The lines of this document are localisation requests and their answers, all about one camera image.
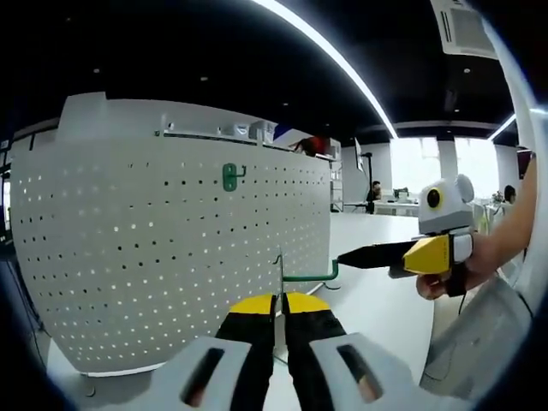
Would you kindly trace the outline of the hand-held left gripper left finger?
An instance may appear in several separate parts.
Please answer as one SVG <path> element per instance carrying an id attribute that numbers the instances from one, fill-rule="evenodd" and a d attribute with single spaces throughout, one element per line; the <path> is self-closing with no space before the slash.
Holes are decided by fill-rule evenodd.
<path id="1" fill-rule="evenodd" d="M 261 410 L 273 373 L 276 295 L 230 308 L 214 337 L 191 342 L 152 378 L 146 410 Z"/>

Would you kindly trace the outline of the person's right hand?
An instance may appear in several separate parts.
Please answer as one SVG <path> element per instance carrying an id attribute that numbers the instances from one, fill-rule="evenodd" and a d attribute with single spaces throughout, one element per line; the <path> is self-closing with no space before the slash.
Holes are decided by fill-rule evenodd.
<path id="1" fill-rule="evenodd" d="M 520 250 L 504 244 L 495 235 L 473 234 L 473 251 L 465 261 L 466 277 L 464 289 L 469 291 L 494 275 L 496 270 L 511 261 Z M 447 295 L 446 282 L 439 275 L 417 277 L 416 289 L 427 300 Z"/>

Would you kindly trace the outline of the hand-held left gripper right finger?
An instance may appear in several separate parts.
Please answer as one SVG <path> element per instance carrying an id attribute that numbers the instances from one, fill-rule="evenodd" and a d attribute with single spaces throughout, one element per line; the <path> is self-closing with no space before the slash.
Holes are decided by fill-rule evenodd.
<path id="1" fill-rule="evenodd" d="M 329 305 L 285 293 L 289 373 L 303 410 L 425 410 L 411 372 L 360 333 L 347 333 Z"/>

